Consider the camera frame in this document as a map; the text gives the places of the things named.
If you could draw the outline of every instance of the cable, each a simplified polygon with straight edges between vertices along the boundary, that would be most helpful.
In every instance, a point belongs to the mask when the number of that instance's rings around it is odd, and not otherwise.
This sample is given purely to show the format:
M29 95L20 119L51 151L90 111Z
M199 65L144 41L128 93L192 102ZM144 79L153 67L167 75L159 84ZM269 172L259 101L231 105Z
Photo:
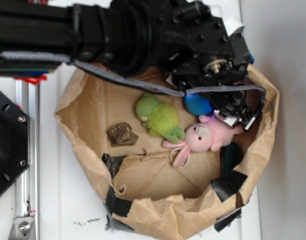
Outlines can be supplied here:
M184 97L185 95L191 95L196 93L209 93L209 92L232 92L232 91L246 91L250 89L257 89L263 92L261 103L263 105L266 97L266 89L259 85L238 85L238 86L200 86L186 91L178 91L163 87L157 84L144 82L135 79L128 79L110 72L107 72L97 66L94 66L88 62L81 62L79 60L74 60L71 62L70 56L64 54L50 53L50 52L29 52L29 51L3 51L0 53L0 59L3 60L15 60L15 61L46 61L46 62L65 62L67 64L74 64L78 68L100 77L102 79L108 80L115 84L120 84L124 86L129 86L133 88L139 88L145 91L157 92L166 95L171 95L174 97Z

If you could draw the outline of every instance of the pink stuffed bunny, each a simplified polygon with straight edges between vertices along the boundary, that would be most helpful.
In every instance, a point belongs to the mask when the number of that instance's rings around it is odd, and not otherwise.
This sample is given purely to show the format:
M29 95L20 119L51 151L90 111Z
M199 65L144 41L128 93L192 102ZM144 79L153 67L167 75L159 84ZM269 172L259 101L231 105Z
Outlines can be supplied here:
M162 146L165 148L176 148L171 154L180 149L180 152L174 159L173 167L178 168L189 159L190 151L199 153L210 149L212 152L218 151L221 147L231 143L234 135L243 132L241 125L230 128L226 124L217 120L215 116L209 117L200 115L197 123L188 127L185 131L185 138L178 144L173 144L164 140Z

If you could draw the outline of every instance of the rock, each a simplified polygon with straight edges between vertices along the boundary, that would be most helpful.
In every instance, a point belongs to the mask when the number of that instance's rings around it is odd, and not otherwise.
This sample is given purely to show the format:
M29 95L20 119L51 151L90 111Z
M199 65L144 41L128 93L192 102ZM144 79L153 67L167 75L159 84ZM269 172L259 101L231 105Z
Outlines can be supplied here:
M111 127L107 133L112 147L133 146L138 140L138 136L132 132L131 126L126 122Z

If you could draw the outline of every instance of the blue object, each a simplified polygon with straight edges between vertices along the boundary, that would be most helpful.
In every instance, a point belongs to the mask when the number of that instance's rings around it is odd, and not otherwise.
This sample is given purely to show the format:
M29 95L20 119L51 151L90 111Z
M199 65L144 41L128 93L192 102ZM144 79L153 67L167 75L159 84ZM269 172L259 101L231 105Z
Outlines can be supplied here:
M207 115L214 111L209 104L209 100L205 97L199 96L198 93L186 95L184 98L184 104L192 115Z
M254 56L252 55L252 53L251 53L251 52L249 53L249 55L251 56L250 63L251 63L251 65L254 65L255 58L254 58Z

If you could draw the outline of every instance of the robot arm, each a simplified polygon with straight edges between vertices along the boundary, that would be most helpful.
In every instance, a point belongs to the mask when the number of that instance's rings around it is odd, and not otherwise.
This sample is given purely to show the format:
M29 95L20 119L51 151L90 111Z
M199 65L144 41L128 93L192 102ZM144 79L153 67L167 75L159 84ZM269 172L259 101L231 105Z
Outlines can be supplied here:
M61 58L8 58L9 51L100 62L124 77L156 66L181 79L178 90L181 83L192 89L228 86L225 93L203 94L225 118L236 118L233 125L247 126L254 115L240 93L243 90L232 94L229 88L248 77L251 58L245 40L240 33L228 36L222 19L212 16L200 1L113 0L105 9L0 0L0 75L38 76L61 62Z

